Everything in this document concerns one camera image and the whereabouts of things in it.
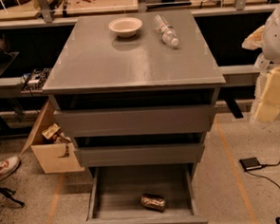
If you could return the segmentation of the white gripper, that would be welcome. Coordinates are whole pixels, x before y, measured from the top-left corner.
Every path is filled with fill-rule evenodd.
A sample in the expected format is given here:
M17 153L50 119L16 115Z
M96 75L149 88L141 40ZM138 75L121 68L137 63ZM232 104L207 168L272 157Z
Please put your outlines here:
M262 48L264 27L260 26L251 35L244 39L241 46L248 50ZM260 70L266 70L270 61L259 53L254 66ZM272 122L280 113L280 66L275 67L267 74L267 81L262 91L261 103L253 105L253 118L261 122Z

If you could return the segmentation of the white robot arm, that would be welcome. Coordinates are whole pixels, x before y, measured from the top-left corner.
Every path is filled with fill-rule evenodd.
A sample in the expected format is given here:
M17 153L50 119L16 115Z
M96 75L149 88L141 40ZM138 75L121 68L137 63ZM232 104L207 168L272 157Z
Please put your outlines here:
M280 4L266 24L248 36L241 46L249 50L262 48L254 63L260 74L255 85L250 123L265 127L280 113Z

